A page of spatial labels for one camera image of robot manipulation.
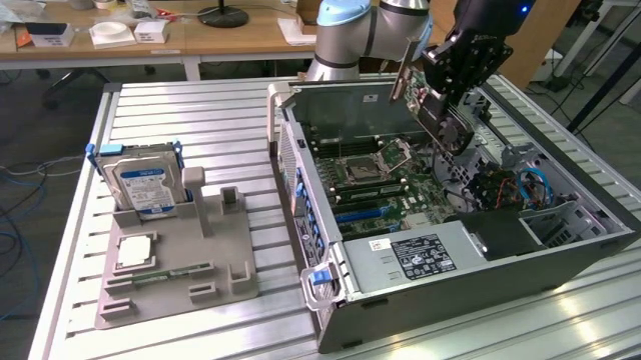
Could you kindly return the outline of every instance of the circuit board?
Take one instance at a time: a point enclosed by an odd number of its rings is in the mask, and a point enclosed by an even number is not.
[[[422,158],[398,138],[376,153],[315,158],[343,240],[441,224],[456,213]]]
[[[414,115],[420,113],[421,103],[424,102],[424,98],[428,94],[426,84],[428,82],[425,80],[424,72],[414,69],[412,71],[410,81],[408,81],[408,87],[404,96],[408,103],[408,108]]]

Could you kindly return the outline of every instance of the blue hard drive label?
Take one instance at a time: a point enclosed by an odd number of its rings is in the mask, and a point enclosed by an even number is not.
[[[166,178],[165,169],[142,169],[120,174],[134,209],[143,214],[162,214],[177,205],[171,189],[163,184]]]
[[[457,269],[444,243],[436,234],[392,243],[392,250],[410,280]]]

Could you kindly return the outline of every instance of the gray plastic holder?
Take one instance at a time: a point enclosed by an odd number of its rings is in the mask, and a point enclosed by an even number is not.
[[[246,200],[237,187],[203,196],[203,168],[183,170],[193,202],[177,216],[140,221],[116,211],[106,252],[96,329],[110,329],[187,311],[225,305],[259,294]],[[119,245],[150,236],[150,257],[123,267]]]

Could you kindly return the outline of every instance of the desk lamp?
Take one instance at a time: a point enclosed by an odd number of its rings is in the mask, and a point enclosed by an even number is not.
[[[201,22],[215,28],[238,28],[250,21],[247,13],[230,6],[225,6],[225,0],[218,0],[218,7],[206,7],[198,12]]]

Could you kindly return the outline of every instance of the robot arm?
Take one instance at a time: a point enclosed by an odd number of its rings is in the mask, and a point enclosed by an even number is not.
[[[422,70],[430,86],[422,107],[442,117],[449,106],[488,80],[513,49],[505,38],[517,33],[536,0],[458,0],[454,28],[440,46],[422,52]]]
[[[421,43],[417,59],[432,34],[428,0],[381,0],[378,7],[370,0],[323,0],[317,23],[307,81],[358,79],[361,57],[398,61],[408,38]]]

